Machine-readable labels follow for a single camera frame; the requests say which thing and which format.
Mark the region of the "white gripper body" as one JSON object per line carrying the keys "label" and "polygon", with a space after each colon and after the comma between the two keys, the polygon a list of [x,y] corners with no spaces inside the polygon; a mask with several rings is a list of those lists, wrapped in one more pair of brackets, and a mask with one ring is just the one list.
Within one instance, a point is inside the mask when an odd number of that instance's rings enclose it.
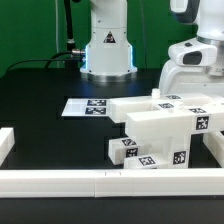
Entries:
{"label": "white gripper body", "polygon": [[159,89],[162,94],[217,94],[224,97],[224,41],[192,38],[168,49]]}

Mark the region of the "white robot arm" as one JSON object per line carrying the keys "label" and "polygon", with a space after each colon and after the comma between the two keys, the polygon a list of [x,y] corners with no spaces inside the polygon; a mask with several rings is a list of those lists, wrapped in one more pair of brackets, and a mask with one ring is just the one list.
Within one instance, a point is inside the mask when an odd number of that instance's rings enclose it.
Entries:
{"label": "white robot arm", "polygon": [[[106,82],[135,73],[127,41],[127,0],[90,0],[91,40],[80,72]],[[194,38],[169,47],[159,89],[163,94],[202,92],[224,97],[224,0],[170,0],[183,24],[198,26]]]}

